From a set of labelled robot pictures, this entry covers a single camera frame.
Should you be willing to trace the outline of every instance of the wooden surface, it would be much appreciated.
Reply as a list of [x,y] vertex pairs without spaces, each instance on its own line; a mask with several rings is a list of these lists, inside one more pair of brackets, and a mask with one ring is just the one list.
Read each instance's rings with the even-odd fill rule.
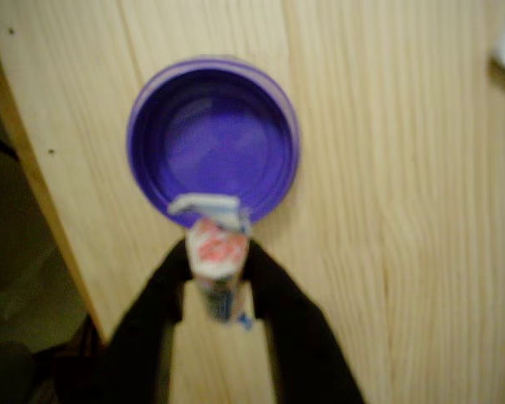
[[[505,403],[504,24],[505,0],[0,0],[4,70],[104,335],[183,234],[129,173],[134,97],[172,62],[231,54],[302,127],[295,184],[255,233],[367,400]],[[215,326],[191,289],[172,402],[272,402],[261,324]]]

